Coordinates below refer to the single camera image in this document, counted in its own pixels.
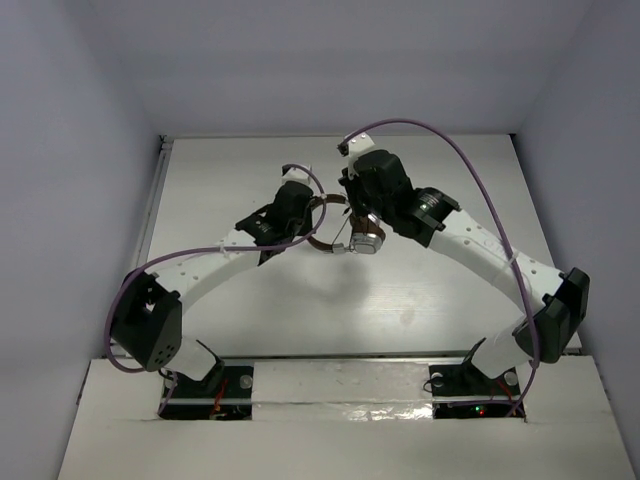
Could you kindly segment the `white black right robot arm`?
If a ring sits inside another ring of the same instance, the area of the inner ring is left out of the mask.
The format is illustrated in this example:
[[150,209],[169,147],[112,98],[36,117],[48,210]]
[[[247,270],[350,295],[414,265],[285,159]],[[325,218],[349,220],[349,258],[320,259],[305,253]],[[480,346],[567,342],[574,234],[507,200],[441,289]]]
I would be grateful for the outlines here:
[[401,160],[386,150],[348,155],[339,182],[357,215],[373,215],[457,262],[522,312],[521,320],[468,352],[461,370],[466,388],[483,393],[513,367],[560,359],[586,316],[590,278],[583,270],[563,272],[508,247],[450,196],[414,187]]

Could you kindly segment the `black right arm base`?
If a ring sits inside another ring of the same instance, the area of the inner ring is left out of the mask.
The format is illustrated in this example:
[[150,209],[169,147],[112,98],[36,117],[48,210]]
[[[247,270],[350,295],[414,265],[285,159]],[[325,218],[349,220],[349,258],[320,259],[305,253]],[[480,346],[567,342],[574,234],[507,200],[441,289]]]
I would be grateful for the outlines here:
[[515,367],[489,378],[471,362],[484,339],[476,343],[461,363],[429,367],[422,390],[435,399],[436,419],[519,418],[526,412]]

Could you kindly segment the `white front board with tape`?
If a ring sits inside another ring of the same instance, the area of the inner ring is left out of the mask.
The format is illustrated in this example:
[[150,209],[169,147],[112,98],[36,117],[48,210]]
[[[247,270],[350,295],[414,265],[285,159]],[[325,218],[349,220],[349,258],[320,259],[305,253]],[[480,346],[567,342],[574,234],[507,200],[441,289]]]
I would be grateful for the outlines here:
[[266,361],[244,421],[169,421],[161,380],[92,362],[63,479],[630,479],[594,362],[540,369],[522,419],[435,419],[426,360]]

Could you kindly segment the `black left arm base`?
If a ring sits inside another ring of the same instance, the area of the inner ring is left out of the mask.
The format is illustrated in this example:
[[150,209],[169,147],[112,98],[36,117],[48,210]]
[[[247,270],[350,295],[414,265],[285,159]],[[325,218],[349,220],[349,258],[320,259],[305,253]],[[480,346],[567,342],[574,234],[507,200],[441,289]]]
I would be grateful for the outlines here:
[[159,405],[163,420],[243,421],[252,419],[254,365],[219,361],[211,374],[195,381],[182,373],[162,373]]

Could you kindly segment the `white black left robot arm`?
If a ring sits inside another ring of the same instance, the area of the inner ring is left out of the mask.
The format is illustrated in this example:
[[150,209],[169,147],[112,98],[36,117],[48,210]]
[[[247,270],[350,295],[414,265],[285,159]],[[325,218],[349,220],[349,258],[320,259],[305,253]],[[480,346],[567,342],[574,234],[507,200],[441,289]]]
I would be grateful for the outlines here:
[[170,370],[200,394],[222,382],[223,361],[202,342],[183,334],[183,315],[232,277],[266,263],[311,232],[310,187],[287,181],[272,203],[236,223],[212,252],[185,255],[176,264],[128,274],[106,327],[142,370]]

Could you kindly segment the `brown silver headphones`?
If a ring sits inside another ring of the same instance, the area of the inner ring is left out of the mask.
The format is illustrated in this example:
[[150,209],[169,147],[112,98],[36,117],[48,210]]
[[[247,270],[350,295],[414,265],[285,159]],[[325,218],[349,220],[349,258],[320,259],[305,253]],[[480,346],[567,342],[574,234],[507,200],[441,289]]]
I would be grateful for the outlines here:
[[365,254],[374,255],[383,246],[386,234],[380,227],[379,220],[372,214],[365,216],[356,215],[344,195],[326,194],[324,197],[315,197],[311,202],[311,210],[315,210],[324,205],[344,205],[344,215],[351,228],[349,241],[344,244],[334,239],[331,243],[326,243],[311,236],[307,242],[316,250],[325,254]]

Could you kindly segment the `aluminium rail left table edge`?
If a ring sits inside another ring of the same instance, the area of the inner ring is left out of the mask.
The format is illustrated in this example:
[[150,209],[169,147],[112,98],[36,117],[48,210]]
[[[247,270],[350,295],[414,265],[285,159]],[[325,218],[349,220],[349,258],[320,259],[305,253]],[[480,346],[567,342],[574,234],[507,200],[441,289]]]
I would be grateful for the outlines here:
[[168,163],[171,157],[173,143],[174,139],[172,137],[168,135],[160,136],[159,153],[155,164],[153,179],[147,195],[138,237],[131,260],[125,269],[125,275],[128,275],[131,271],[145,263],[148,258],[151,238],[157,217],[157,209],[168,169]]

